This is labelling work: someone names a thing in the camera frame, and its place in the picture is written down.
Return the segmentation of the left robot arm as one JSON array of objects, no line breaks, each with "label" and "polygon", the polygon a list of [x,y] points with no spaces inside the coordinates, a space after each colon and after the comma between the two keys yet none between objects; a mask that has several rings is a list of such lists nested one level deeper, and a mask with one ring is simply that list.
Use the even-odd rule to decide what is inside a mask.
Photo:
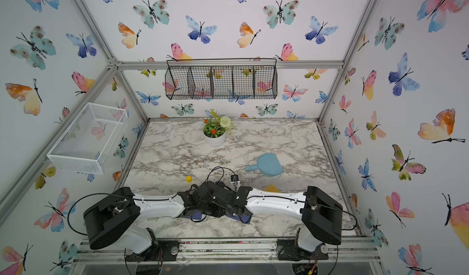
[{"label": "left robot arm", "polygon": [[187,191],[168,196],[134,194],[129,187],[99,193],[101,201],[83,213],[85,231],[80,234],[88,238],[92,250],[123,247],[124,259],[129,262],[171,262],[179,244],[160,242],[151,228],[138,224],[163,217],[188,218],[193,223],[223,217],[227,206],[215,195],[218,190],[226,190],[221,180],[205,179],[201,185],[193,184]]}]

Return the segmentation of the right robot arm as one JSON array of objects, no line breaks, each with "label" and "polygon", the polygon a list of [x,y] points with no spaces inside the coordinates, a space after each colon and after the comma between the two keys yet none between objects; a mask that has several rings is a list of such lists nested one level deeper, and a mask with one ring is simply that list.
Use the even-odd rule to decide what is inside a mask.
[{"label": "right robot arm", "polygon": [[296,235],[296,249],[315,253],[322,245],[342,244],[343,206],[315,186],[298,193],[275,193],[252,187],[239,187],[237,192],[216,190],[210,201],[226,214],[249,218],[273,214],[293,218],[302,223]]}]

